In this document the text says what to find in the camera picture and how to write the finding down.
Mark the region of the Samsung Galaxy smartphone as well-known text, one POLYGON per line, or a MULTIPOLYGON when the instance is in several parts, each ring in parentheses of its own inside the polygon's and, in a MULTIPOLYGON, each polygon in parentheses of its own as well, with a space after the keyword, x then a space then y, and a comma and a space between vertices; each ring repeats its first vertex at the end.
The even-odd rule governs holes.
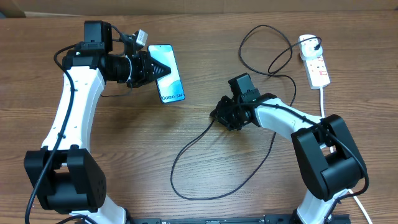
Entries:
POLYGON ((185 99, 173 47, 170 44, 149 45, 152 58, 170 68, 170 73, 156 80, 162 103, 173 103, 185 99))

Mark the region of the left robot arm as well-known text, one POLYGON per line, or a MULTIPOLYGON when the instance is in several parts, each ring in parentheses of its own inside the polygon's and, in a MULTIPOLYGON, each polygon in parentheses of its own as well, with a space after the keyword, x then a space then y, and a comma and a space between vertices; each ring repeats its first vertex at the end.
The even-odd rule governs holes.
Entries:
POLYGON ((80 223, 132 223, 126 208, 106 192, 106 176, 90 152, 96 105, 107 82, 138 88, 169 75, 169 66, 144 50, 147 34, 120 33, 124 50, 115 55, 115 26, 86 21, 83 41, 54 56, 63 71, 63 91, 52 128, 37 151, 28 151, 24 169, 33 186, 31 200, 44 210, 80 223))

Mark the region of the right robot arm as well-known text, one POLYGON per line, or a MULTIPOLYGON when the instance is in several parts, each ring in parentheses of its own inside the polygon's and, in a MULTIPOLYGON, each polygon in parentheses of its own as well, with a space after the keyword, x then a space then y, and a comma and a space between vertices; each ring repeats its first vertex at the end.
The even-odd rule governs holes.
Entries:
POLYGON ((366 165, 342 117, 306 114, 271 93, 260 94, 249 74, 229 80, 233 96, 223 96, 210 117, 228 130, 253 123, 292 141, 307 187, 303 202, 292 215, 267 215, 266 223, 350 223, 333 211, 359 180, 368 180, 366 165))

